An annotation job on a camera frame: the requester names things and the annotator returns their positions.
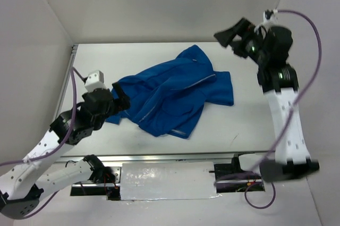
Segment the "blue zip-up jacket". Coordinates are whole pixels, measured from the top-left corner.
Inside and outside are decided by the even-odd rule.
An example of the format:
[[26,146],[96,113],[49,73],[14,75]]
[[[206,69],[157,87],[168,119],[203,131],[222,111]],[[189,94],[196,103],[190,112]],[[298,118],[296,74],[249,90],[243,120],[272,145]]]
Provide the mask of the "blue zip-up jacket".
[[175,59],[118,82],[131,106],[106,121],[119,124],[127,118],[158,137],[188,139],[205,103],[233,106],[233,86],[228,71],[215,71],[204,51],[193,45]]

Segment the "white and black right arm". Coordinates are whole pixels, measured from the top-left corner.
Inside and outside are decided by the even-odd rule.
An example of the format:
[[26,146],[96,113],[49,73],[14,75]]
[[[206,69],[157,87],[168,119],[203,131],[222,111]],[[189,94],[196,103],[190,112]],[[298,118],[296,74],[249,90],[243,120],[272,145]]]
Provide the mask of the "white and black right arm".
[[296,71],[287,63],[293,44],[290,29],[276,24],[256,27],[242,18],[229,29],[214,34],[223,47],[235,55],[250,58],[258,66],[257,79],[266,97],[276,137],[273,159],[259,163],[266,182],[295,180],[319,171],[304,141],[298,98],[302,95]]

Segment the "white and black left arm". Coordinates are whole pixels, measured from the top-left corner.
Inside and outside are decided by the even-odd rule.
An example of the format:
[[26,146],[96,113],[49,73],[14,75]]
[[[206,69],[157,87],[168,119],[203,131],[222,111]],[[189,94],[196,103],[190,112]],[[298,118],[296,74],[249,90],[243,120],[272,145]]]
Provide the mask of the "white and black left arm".
[[109,89],[96,88],[84,93],[83,101],[74,102],[50,125],[43,139],[26,157],[1,176],[1,213],[10,219],[23,220],[47,196],[74,183],[114,183],[115,175],[96,155],[87,155],[73,166],[53,173],[46,171],[81,140],[99,130],[110,116],[130,107],[130,99],[116,82]]

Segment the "white taped cover panel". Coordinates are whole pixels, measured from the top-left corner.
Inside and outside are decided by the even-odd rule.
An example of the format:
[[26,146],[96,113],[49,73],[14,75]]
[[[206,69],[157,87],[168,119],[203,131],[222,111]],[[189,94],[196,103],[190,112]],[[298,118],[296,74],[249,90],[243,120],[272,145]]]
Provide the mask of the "white taped cover panel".
[[121,200],[191,200],[218,196],[212,162],[126,163]]

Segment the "aluminium frame rail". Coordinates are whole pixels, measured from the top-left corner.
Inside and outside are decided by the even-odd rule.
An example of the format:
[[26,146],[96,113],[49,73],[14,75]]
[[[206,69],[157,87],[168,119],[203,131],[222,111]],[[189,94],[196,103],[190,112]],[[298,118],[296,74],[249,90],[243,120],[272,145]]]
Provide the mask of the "aluminium frame rail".
[[[69,65],[82,75],[100,70],[105,84],[174,59],[189,43],[78,44]],[[274,127],[267,100],[257,81],[257,65],[235,56],[216,42],[199,43],[214,70],[229,71],[234,106],[207,103],[189,139],[154,137],[123,119],[105,123],[80,141],[59,162],[97,155],[103,161],[174,161],[229,158],[238,152],[265,152],[274,142]]]

